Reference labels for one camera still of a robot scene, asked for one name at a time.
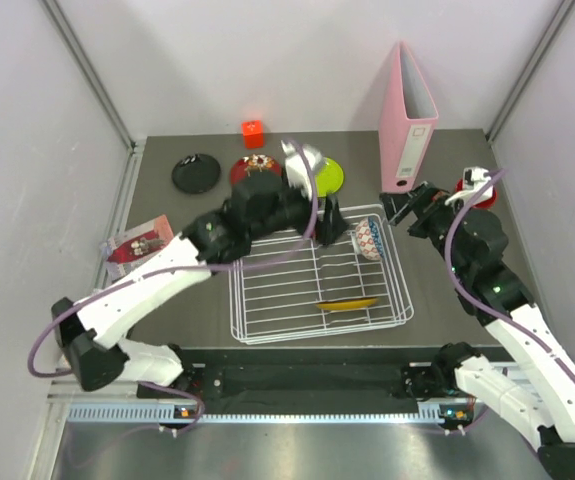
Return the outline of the black glossy plate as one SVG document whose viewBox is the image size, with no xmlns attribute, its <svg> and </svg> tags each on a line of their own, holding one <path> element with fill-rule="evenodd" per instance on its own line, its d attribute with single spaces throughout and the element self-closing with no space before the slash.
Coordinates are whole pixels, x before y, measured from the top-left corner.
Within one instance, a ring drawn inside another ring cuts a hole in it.
<svg viewBox="0 0 575 480">
<path fill-rule="evenodd" d="M 206 193 L 216 186 L 221 176 L 218 160 L 205 153 L 196 153 L 181 159 L 172 169 L 174 186 L 183 193 Z"/>
</svg>

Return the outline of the white wire dish rack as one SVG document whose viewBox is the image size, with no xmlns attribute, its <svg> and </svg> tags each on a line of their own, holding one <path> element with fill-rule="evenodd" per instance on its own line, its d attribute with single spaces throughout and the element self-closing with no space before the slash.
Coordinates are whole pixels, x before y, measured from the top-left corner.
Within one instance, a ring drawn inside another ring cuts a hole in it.
<svg viewBox="0 0 575 480">
<path fill-rule="evenodd" d="M 229 274 L 230 330 L 247 345 L 388 329 L 404 325 L 414 307 L 385 211 L 378 204 L 345 207 L 350 229 L 332 246 L 303 243 L 292 229 L 253 242 Z M 365 259 L 351 233 L 366 217 L 376 220 L 385 257 Z M 368 309 L 329 312 L 315 304 L 377 297 Z"/>
</svg>

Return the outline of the yellow plate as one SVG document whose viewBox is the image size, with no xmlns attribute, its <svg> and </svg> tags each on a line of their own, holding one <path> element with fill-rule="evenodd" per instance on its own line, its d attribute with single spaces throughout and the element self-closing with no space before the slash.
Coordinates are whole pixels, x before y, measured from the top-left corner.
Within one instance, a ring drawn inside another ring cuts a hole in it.
<svg viewBox="0 0 575 480">
<path fill-rule="evenodd" d="M 321 301 L 315 306 L 322 311 L 341 312 L 368 309 L 378 303 L 377 297 L 346 298 L 333 301 Z"/>
</svg>

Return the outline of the red cup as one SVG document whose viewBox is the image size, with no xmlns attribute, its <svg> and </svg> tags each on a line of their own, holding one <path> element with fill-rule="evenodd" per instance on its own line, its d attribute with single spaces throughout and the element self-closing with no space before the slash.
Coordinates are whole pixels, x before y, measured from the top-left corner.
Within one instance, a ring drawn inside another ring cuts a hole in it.
<svg viewBox="0 0 575 480">
<path fill-rule="evenodd" d="M 458 182 L 456 183 L 456 186 L 455 186 L 455 192 L 458 193 L 458 192 L 461 192 L 464 190 L 465 190 L 465 187 L 464 187 L 463 180 L 459 179 Z M 479 199 L 479 202 L 476 203 L 474 205 L 474 207 L 477 209 L 488 210 L 494 206 L 497 198 L 498 198 L 498 190 L 495 187 L 491 187 L 488 191 L 486 191 L 481 196 L 481 198 Z"/>
</svg>

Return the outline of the green plate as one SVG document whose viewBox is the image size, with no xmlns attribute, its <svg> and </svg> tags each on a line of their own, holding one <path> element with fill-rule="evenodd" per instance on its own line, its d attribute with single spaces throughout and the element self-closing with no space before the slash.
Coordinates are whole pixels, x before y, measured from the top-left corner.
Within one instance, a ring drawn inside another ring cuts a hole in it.
<svg viewBox="0 0 575 480">
<path fill-rule="evenodd" d="M 337 193 L 344 183 L 344 171 L 335 160 L 326 157 L 325 164 L 316 174 L 316 187 L 319 198 Z"/>
</svg>

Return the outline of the red floral plate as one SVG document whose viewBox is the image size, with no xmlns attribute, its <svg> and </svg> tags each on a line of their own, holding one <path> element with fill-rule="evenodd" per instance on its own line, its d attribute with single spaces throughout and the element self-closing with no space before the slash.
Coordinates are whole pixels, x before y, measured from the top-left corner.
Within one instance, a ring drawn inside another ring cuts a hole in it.
<svg viewBox="0 0 575 480">
<path fill-rule="evenodd" d="M 251 154 L 238 159 L 229 171 L 229 183 L 234 186 L 239 181 L 259 172 L 271 172 L 282 176 L 282 166 L 277 160 L 265 154 Z"/>
</svg>

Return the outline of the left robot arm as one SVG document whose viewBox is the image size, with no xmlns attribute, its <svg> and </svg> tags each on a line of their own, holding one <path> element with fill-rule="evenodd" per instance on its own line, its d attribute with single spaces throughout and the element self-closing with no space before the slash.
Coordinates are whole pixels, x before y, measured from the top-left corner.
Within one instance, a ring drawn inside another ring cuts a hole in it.
<svg viewBox="0 0 575 480">
<path fill-rule="evenodd" d="M 172 344 L 148 345 L 128 331 L 180 292 L 210 279 L 214 266 L 247 256 L 253 241 L 293 229 L 319 245 L 334 244 L 348 229 L 338 200 L 323 203 L 274 173 L 246 177 L 221 207 L 197 217 L 147 262 L 96 298 L 64 297 L 56 339 L 79 386 L 99 390 L 115 380 L 157 384 L 172 396 L 193 387 L 194 374 Z"/>
</svg>

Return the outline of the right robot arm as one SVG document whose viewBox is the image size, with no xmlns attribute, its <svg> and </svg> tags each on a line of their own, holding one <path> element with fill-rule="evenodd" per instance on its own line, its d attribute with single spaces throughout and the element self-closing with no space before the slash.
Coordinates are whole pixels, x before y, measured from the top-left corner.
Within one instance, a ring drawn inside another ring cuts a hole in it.
<svg viewBox="0 0 575 480">
<path fill-rule="evenodd" d="M 520 386 L 460 342 L 434 357 L 436 388 L 481 400 L 522 436 L 551 478 L 575 479 L 575 364 L 534 296 L 505 264 L 508 238 L 499 218 L 476 206 L 493 189 L 488 181 L 477 191 L 451 195 L 424 182 L 407 193 L 383 193 L 380 200 L 393 226 L 415 216 L 409 235 L 432 243 L 463 309 L 503 346 L 532 386 Z"/>
</svg>

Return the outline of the red blue patterned bowl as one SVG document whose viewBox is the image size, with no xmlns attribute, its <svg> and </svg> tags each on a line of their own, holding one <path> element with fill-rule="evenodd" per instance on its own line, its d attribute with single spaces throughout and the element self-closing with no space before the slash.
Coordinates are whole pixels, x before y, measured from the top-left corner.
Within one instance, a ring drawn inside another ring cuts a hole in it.
<svg viewBox="0 0 575 480">
<path fill-rule="evenodd" d="M 351 233 L 354 250 L 365 259 L 381 261 L 385 257 L 378 223 L 372 217 L 360 220 Z"/>
</svg>

